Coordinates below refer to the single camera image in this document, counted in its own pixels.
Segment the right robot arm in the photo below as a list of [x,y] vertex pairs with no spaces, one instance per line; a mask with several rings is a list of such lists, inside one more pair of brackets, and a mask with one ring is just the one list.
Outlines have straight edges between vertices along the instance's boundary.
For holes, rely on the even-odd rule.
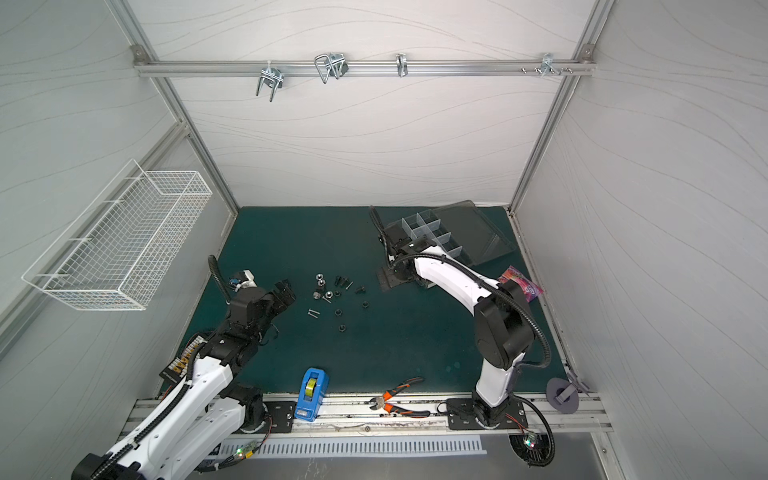
[[552,362],[550,343],[522,288],[475,272],[426,236],[413,239],[397,225],[377,231],[386,255],[382,275],[390,288],[431,283],[472,314],[474,343],[483,358],[472,396],[473,416],[482,428],[499,426],[522,370],[544,369]]

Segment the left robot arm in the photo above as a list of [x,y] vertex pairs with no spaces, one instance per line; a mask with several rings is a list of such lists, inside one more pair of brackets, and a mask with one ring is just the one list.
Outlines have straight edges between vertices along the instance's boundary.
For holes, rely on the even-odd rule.
[[104,454],[88,454],[74,479],[184,479],[238,430],[271,425],[262,391],[237,382],[273,320],[296,300],[289,281],[267,290],[246,281],[213,335],[195,347],[168,396]]

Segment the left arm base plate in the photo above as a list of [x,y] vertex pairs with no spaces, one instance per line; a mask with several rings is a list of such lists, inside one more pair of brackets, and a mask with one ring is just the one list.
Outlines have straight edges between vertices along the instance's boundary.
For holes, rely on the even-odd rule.
[[291,433],[296,403],[294,401],[261,401],[245,408],[245,419],[237,430],[240,434]]

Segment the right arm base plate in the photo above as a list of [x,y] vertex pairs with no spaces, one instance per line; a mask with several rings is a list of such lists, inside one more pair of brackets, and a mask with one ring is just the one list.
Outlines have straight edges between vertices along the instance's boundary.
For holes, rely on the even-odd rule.
[[511,397],[496,407],[479,398],[449,398],[439,407],[450,430],[520,430],[528,428],[523,404]]

